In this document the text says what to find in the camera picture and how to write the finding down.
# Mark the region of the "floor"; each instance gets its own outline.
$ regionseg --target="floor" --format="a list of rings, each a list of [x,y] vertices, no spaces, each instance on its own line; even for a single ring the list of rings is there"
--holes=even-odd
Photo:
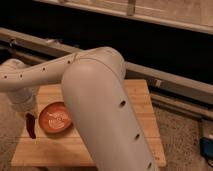
[[[0,171],[38,171],[38,168],[14,168],[10,161],[24,122],[9,108],[0,94]],[[154,107],[167,158],[162,171],[213,171],[199,154],[198,122],[192,118]],[[93,168],[49,168],[51,171],[94,171]]]

